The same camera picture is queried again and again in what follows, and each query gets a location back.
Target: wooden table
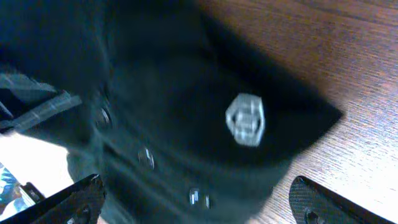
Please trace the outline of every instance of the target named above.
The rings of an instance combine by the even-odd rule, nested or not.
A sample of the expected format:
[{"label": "wooden table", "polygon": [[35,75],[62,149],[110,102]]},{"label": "wooden table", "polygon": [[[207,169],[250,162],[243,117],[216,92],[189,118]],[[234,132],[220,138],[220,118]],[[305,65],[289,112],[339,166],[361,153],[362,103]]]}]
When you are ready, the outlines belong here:
[{"label": "wooden table", "polygon": [[253,223],[295,223],[289,187],[305,175],[398,223],[398,1],[205,0],[201,7],[343,110],[298,156]]}]

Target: hexagonal badge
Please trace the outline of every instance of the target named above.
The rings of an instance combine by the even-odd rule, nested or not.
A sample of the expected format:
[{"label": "hexagonal badge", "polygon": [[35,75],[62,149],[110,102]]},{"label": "hexagonal badge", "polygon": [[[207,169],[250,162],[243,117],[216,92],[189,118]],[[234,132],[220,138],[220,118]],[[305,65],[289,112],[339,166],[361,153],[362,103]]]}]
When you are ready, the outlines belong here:
[{"label": "hexagonal badge", "polygon": [[260,145],[266,128],[264,108],[260,97],[240,93],[226,110],[226,124],[238,144]]}]

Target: white surface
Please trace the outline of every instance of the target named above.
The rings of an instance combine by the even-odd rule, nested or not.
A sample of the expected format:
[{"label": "white surface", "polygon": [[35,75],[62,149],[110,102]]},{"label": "white surface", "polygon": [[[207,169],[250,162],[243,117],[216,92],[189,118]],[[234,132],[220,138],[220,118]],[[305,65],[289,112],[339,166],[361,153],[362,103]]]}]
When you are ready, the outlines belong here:
[{"label": "white surface", "polygon": [[19,134],[0,137],[0,162],[21,183],[31,182],[45,197],[73,184],[67,150]]}]

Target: snap button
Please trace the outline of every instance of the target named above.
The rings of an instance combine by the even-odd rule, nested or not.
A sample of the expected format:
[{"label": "snap button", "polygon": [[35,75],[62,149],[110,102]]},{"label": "snap button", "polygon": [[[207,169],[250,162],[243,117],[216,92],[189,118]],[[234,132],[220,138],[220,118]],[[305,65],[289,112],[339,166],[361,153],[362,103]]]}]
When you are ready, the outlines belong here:
[{"label": "snap button", "polygon": [[197,188],[189,191],[189,199],[192,206],[210,209],[210,196],[204,195],[204,197],[202,197],[200,190]]},{"label": "snap button", "polygon": [[101,108],[97,112],[95,119],[95,125],[97,126],[97,128],[104,129],[111,126],[111,118],[109,116],[109,113],[104,108]]},{"label": "snap button", "polygon": [[140,164],[149,167],[152,170],[155,169],[154,155],[147,148],[141,149],[138,152],[138,161]]}]

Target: strap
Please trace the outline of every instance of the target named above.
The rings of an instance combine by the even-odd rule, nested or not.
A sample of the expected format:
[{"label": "strap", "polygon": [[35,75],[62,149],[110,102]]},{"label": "strap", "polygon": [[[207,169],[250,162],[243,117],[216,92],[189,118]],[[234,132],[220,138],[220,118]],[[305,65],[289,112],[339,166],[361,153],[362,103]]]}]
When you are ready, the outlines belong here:
[{"label": "strap", "polygon": [[[20,74],[16,70],[10,71],[9,69],[0,69],[0,89],[57,92],[57,90],[51,85],[39,83],[26,75]],[[23,132],[51,118],[52,116],[78,106],[81,103],[79,96],[71,96],[66,91],[63,91],[60,95],[57,95],[56,97],[29,110],[16,119],[0,121],[0,135],[11,131],[19,133]],[[0,110],[9,115],[10,118],[14,118],[14,114],[7,109],[7,107],[1,102],[1,99]]]},{"label": "strap", "polygon": [[79,96],[70,96],[69,93],[64,91],[61,95],[46,101],[14,120],[0,121],[0,129],[13,128],[13,131],[18,133],[23,132],[51,118],[52,116],[78,106],[81,103]]}]

